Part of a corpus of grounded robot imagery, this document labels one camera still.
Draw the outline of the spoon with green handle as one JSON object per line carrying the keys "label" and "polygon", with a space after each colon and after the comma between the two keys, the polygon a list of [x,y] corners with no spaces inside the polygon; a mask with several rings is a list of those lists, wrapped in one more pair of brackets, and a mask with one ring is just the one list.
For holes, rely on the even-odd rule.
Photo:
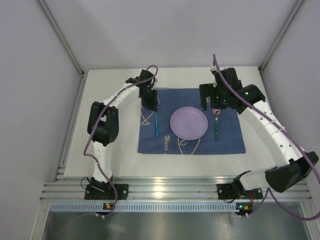
{"label": "spoon with green handle", "polygon": [[220,135],[219,115],[220,115],[221,110],[218,108],[213,108],[212,112],[213,112],[214,118],[215,118],[214,137],[215,137],[215,140],[218,141],[219,135]]}

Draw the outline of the blue plastic fork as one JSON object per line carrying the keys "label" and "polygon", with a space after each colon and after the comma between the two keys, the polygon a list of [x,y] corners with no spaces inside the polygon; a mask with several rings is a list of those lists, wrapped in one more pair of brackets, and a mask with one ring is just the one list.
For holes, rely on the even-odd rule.
{"label": "blue plastic fork", "polygon": [[159,98],[157,97],[156,99],[156,111],[154,112],[154,115],[155,115],[155,136],[157,137],[159,135],[159,124],[158,124],[158,109],[159,109],[159,103],[160,103],[160,100]]}

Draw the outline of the purple plastic plate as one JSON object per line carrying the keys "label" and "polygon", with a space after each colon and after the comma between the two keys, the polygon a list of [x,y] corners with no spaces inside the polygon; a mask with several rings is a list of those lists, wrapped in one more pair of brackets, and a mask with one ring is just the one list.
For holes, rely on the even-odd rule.
{"label": "purple plastic plate", "polygon": [[180,139],[193,141],[201,138],[208,130],[208,119],[199,109],[185,106],[177,109],[170,117],[170,128]]}

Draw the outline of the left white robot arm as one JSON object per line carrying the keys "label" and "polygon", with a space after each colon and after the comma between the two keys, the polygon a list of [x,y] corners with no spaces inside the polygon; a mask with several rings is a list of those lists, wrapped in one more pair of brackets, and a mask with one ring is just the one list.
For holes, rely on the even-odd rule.
{"label": "left white robot arm", "polygon": [[87,125],[90,137],[83,153],[95,161],[94,180],[108,183],[113,176],[107,149],[119,133],[119,112],[138,98],[144,109],[156,112],[159,105],[156,84],[156,77],[147,71],[126,80],[122,88],[107,100],[95,101],[91,105]]}

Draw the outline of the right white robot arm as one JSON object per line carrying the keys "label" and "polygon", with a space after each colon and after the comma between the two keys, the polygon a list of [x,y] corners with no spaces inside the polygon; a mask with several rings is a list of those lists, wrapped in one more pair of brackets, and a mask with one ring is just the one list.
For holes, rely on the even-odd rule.
{"label": "right white robot arm", "polygon": [[207,98],[213,109],[235,109],[256,131],[272,156],[272,164],[265,169],[245,171],[234,178],[234,183],[245,191],[258,188],[272,188],[283,193],[293,185],[305,179],[311,167],[304,156],[308,156],[313,165],[319,157],[313,151],[299,151],[284,133],[282,125],[275,118],[266,98],[253,84],[238,89],[237,93],[247,102],[263,112],[260,115],[238,99],[227,87],[214,86],[212,83],[199,86],[201,108],[207,110]]}

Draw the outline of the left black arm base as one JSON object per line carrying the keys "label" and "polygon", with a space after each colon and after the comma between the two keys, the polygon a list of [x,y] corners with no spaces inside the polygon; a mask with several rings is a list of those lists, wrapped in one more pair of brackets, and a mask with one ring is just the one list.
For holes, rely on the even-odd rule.
{"label": "left black arm base", "polygon": [[115,200],[116,194],[118,200],[126,200],[129,194],[128,184],[114,184],[115,190],[111,183],[105,183],[95,180],[94,177],[83,177],[80,186],[85,190],[85,200]]}

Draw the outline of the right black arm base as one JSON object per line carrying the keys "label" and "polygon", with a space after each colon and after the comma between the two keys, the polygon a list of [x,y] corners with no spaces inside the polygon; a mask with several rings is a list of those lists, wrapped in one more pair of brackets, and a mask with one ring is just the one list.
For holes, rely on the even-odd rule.
{"label": "right black arm base", "polygon": [[254,200],[261,200],[264,197],[261,188],[245,190],[240,182],[240,177],[249,172],[250,171],[245,171],[241,173],[230,183],[217,184],[218,199],[226,203],[232,203],[234,200],[250,200],[251,197],[253,197]]}

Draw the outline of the aluminium frame rail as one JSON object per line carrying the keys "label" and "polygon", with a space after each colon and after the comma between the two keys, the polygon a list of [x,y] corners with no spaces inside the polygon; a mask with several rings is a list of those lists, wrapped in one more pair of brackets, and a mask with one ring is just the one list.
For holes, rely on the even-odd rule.
{"label": "aluminium frame rail", "polygon": [[[231,178],[218,177],[116,177],[114,183],[128,184],[130,201],[218,201],[218,184],[231,182]],[[57,179],[44,184],[42,201],[83,200],[85,190],[80,178]]]}

